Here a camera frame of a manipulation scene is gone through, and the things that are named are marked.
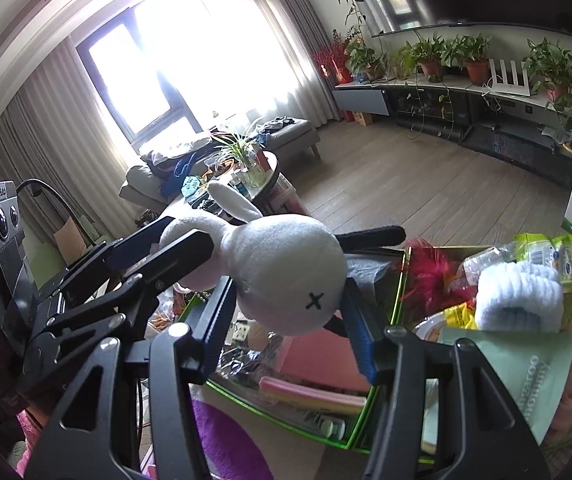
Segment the round coffee table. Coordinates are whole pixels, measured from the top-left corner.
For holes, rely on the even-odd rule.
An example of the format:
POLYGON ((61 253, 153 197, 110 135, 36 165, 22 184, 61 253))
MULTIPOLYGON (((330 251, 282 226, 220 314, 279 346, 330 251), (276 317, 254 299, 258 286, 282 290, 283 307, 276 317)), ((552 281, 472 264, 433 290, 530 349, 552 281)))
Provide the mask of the round coffee table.
POLYGON ((266 162, 265 166, 257 165, 251 169, 246 169, 239 164, 233 165, 226 162, 224 164, 226 171, 218 176, 210 170, 206 171, 198 176, 199 185, 196 191, 190 195, 190 198, 205 192, 207 183, 211 181, 220 182, 232 188, 237 186, 239 192, 243 193, 262 214, 272 214, 274 208, 270 205, 270 194, 280 176, 280 163, 276 155, 270 151, 264 150, 263 156, 266 162))

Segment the blue fluffy headband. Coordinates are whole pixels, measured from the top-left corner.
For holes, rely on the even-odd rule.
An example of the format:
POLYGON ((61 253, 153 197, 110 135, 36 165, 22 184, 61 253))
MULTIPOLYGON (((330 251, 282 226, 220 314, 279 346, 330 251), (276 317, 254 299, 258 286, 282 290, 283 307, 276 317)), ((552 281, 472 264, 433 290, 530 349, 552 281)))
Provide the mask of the blue fluffy headband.
POLYGON ((475 323, 483 332, 558 333, 563 296, 559 274, 550 266, 498 263, 479 275, 475 323))

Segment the green storage box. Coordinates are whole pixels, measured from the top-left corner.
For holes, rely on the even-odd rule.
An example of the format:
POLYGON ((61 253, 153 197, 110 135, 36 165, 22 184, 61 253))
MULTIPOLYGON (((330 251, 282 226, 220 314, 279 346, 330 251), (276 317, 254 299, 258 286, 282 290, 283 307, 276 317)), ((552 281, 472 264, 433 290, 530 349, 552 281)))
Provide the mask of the green storage box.
POLYGON ((391 322, 471 341, 544 450, 572 445, 572 234, 498 246, 406 244, 391 322))
POLYGON ((359 372, 349 339, 330 330, 322 328, 304 336, 286 337, 235 312, 216 371, 207 379, 207 385, 254 414, 303 437, 345 450, 366 448, 360 439, 374 408, 376 391, 359 372), (297 408, 264 396, 259 389, 262 377, 366 396, 367 404, 356 416, 297 408), (346 422, 341 441, 321 436, 316 424, 321 416, 346 422))

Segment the grey green face mask pack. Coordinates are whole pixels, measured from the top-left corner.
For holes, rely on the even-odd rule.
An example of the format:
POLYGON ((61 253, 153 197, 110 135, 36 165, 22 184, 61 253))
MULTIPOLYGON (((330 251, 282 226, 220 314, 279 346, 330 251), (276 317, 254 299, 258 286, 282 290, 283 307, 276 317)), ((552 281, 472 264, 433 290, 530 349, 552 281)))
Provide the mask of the grey green face mask pack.
POLYGON ((494 368, 541 443, 566 388, 572 362, 572 333, 482 332, 445 327, 438 341, 473 341, 494 368))

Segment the grey sofa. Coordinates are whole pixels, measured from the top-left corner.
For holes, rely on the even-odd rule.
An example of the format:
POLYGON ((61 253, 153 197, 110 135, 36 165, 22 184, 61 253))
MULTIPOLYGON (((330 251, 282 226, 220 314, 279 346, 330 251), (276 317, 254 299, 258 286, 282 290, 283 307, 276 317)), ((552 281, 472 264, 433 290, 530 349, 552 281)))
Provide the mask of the grey sofa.
POLYGON ((161 193, 164 184, 172 177, 173 171, 170 171, 164 178, 160 178, 148 165, 141 162, 126 172, 118 195, 134 206, 161 214, 167 206, 181 197, 180 192, 169 196, 163 196, 161 193))

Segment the left green storage box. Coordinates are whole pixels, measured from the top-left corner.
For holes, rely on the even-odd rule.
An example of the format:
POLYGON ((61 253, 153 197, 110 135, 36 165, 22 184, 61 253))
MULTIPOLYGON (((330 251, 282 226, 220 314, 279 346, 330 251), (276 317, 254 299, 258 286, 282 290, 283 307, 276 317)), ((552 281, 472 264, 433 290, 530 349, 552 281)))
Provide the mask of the left green storage box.
POLYGON ((207 379, 207 385, 254 414, 303 437, 345 450, 366 448, 360 439, 374 408, 376 391, 359 372, 349 339, 330 330, 322 328, 304 336, 286 337, 235 312, 216 371, 207 379), (264 396, 259 389, 262 377, 366 396, 367 404, 356 416, 297 408, 264 396), (321 436, 316 424, 321 416, 346 422, 341 441, 321 436))

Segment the white plush bunny toy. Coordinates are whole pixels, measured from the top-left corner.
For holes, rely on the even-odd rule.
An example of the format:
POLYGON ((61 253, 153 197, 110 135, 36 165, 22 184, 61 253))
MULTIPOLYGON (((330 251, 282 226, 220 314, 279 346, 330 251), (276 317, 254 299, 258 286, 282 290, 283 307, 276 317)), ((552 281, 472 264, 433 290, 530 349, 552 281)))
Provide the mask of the white plush bunny toy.
POLYGON ((203 292, 228 276, 244 317, 283 336, 312 333, 334 317, 348 276, 346 252, 397 246, 406 237, 400 226, 336 235, 305 214, 265 216, 226 184, 212 181, 207 191, 239 225, 201 209, 184 210, 164 229, 159 246, 193 230, 208 234, 211 255, 180 284, 203 292))

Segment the right green storage box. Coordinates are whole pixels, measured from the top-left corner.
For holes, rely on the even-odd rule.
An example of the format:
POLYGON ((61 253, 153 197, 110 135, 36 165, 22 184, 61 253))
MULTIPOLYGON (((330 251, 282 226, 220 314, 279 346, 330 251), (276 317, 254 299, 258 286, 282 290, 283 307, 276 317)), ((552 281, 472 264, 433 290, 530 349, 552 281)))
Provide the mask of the right green storage box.
POLYGON ((406 244, 391 322, 471 341, 544 450, 572 445, 572 234, 498 246, 406 244))

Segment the pink plastic clip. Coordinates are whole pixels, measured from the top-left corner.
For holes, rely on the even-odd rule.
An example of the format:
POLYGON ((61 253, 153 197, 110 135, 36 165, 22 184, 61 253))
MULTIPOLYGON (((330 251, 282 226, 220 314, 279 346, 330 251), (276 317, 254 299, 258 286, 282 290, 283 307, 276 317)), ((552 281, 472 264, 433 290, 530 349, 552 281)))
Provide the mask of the pink plastic clip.
POLYGON ((295 385, 273 377, 262 377, 259 389, 264 396, 278 402, 288 403, 297 408, 341 415, 359 415, 367 404, 366 396, 295 385))

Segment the purple grey rug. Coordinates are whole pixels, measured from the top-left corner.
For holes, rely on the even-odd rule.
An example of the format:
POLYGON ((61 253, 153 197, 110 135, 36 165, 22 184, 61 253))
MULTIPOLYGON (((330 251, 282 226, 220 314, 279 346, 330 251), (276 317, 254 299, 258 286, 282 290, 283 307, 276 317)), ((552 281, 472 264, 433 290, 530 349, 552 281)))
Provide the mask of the purple grey rug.
POLYGON ((219 479, 313 479, 325 446, 289 431, 209 386, 190 388, 208 467, 219 479))

